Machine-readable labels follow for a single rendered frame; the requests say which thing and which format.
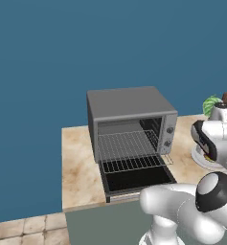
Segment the grey toaster oven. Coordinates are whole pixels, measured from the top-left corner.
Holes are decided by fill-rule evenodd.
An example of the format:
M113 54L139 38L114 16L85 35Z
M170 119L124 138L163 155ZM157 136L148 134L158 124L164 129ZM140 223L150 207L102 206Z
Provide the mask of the grey toaster oven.
M88 127L96 162L99 162L100 135L152 130L158 139L158 152L170 153L177 111L153 86L91 90L86 93ZM166 147L165 141L171 141Z

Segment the toaster oven glass door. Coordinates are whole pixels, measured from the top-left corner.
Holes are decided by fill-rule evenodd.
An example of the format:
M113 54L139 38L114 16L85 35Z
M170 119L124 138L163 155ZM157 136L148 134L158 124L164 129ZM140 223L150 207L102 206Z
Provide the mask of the toaster oven glass door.
M107 203L112 202L117 196L136 194L149 186L176 183L167 167L148 167L105 173L100 165L100 172Z

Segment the white plate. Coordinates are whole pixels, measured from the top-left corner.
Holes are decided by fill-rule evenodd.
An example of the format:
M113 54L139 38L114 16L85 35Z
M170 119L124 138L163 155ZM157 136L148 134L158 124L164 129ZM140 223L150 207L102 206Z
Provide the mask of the white plate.
M214 162L212 160L208 160L205 157L204 152L199 145L195 145L193 147L192 158L198 165L208 170L222 170L222 171L226 170L226 168L223 165Z

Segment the green leafy plant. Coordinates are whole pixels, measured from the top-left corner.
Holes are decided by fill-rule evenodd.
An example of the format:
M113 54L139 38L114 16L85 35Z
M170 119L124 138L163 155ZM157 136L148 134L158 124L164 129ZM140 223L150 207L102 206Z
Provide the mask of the green leafy plant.
M203 101L203 114L206 117L211 115L212 108L217 102L222 102L222 99L216 96L210 96Z

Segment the grey-green counter cabinet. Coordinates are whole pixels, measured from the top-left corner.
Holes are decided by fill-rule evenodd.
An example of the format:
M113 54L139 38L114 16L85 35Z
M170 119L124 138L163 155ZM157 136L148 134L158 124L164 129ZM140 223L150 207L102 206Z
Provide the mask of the grey-green counter cabinet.
M139 201L66 213L71 245L139 245L152 223Z

